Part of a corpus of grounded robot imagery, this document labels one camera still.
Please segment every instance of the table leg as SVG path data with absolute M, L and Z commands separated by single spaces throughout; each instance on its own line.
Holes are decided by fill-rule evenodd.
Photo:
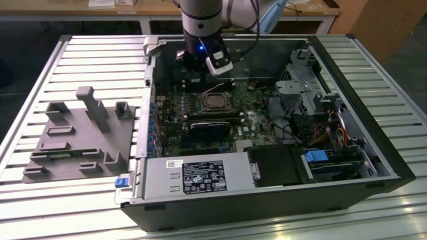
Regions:
M 152 29 L 149 27 L 149 18 L 140 18 L 139 19 L 139 25 L 140 25 L 140 30 L 143 35 L 151 35 L 152 34 Z
M 336 16 L 324 16 L 315 34 L 328 34 Z

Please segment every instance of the metal bracket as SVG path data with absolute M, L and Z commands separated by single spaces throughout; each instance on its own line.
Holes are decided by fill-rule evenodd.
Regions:
M 145 56 L 151 57 L 152 55 L 155 55 L 156 53 L 160 52 L 160 45 L 164 45 L 165 42 L 159 42 L 159 37 L 157 36 L 147 36 L 144 38 L 144 43 L 143 43 L 143 49 L 144 49 L 144 53 Z

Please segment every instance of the floor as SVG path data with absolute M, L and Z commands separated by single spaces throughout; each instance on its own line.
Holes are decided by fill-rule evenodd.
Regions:
M 26 95 L 37 80 L 51 52 L 63 34 L 140 34 L 137 22 L 0 22 L 0 59 L 13 74 L 13 82 L 0 88 L 0 141 L 2 140 Z M 413 101 L 427 112 L 427 17 L 384 65 Z

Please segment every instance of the white sticker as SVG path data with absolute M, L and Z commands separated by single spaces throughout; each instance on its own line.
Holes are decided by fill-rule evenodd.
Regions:
M 136 11 L 117 11 L 117 14 L 136 14 Z
M 167 168 L 181 168 L 184 160 L 168 160 L 165 161 Z

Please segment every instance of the motherboard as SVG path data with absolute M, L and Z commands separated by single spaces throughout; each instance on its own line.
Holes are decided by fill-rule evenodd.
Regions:
M 275 145 L 267 90 L 251 78 L 201 84 L 199 89 L 191 82 L 173 85 L 167 96 L 157 97 L 163 156 L 233 153 Z

